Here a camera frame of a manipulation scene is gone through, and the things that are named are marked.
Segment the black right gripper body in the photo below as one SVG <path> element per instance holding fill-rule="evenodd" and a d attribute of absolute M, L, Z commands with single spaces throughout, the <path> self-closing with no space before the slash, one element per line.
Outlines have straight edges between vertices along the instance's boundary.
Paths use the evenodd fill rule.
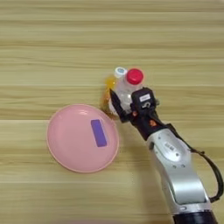
<path fill-rule="evenodd" d="M 170 123 L 165 124 L 159 119 L 156 105 L 149 101 L 145 103 L 133 101 L 130 104 L 130 112 L 123 110 L 120 114 L 120 120 L 122 123 L 130 122 L 138 130 L 144 141 L 160 130 L 174 131 Z"/>

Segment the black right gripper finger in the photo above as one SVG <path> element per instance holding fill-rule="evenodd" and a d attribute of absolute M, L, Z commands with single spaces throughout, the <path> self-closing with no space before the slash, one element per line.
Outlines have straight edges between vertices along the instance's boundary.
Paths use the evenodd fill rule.
<path fill-rule="evenodd" d="M 130 120 L 130 115 L 123 109 L 118 95 L 112 89 L 109 90 L 109 93 L 112 104 L 112 112 L 122 123 L 128 122 Z"/>

